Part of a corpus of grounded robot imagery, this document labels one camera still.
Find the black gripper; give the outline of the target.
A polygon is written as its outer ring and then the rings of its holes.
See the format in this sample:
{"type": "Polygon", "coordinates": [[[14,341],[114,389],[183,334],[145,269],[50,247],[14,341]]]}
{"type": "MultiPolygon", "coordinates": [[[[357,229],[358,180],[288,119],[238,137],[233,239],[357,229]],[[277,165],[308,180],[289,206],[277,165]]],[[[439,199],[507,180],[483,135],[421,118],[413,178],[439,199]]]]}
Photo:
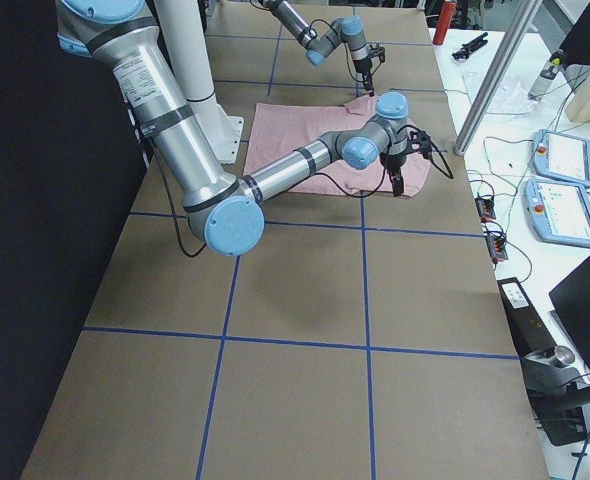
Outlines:
{"type": "Polygon", "coordinates": [[[393,196],[399,197],[405,192],[404,178],[402,174],[402,166],[406,163],[407,153],[390,153],[385,151],[380,154],[380,163],[385,171],[385,174],[391,180],[393,196]]]}
{"type": "Polygon", "coordinates": [[[372,82],[372,60],[369,55],[363,58],[353,58],[353,65],[357,74],[361,76],[361,82],[369,97],[374,97],[374,86],[372,82]]]}

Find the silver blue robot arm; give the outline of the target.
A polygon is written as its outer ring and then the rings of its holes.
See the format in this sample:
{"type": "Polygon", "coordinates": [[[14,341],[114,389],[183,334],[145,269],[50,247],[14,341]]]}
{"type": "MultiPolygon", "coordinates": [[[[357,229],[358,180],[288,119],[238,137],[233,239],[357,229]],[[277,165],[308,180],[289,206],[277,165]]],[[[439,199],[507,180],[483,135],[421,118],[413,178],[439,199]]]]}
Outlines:
{"type": "Polygon", "coordinates": [[[370,44],[358,15],[340,17],[327,22],[305,20],[288,1],[258,1],[252,4],[270,12],[305,50],[305,57],[315,67],[321,66],[338,48],[345,49],[349,77],[359,82],[366,93],[373,97],[375,88],[373,76],[379,65],[385,62],[385,48],[370,44]]]}
{"type": "Polygon", "coordinates": [[[400,188],[410,151],[408,103],[381,95],[356,130],[331,131],[248,175],[234,160],[243,121],[218,104],[195,1],[59,1],[61,48],[107,65],[143,136],[160,151],[183,192],[193,234],[211,250],[237,257],[259,242],[262,204],[342,160],[362,170],[380,162],[400,188]]]}

